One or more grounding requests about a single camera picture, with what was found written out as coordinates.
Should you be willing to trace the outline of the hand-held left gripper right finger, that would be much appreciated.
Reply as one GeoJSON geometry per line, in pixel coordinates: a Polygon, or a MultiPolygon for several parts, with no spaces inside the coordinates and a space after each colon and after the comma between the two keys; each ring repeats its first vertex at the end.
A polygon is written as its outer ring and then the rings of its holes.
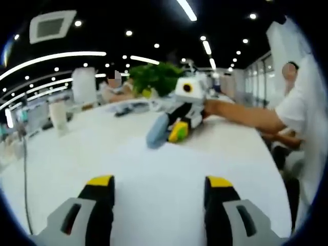
{"type": "Polygon", "coordinates": [[[222,177],[205,178],[204,227],[207,245],[283,245],[287,241],[271,229],[260,208],[241,199],[222,177]]]}

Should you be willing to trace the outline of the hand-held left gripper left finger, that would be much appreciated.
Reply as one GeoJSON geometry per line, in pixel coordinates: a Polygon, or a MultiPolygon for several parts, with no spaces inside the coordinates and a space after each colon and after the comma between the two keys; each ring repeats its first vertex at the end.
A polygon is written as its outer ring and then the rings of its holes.
{"type": "Polygon", "coordinates": [[[36,245],[110,245],[114,204],[114,176],[92,178],[78,197],[48,216],[47,226],[32,240],[36,245]]]}

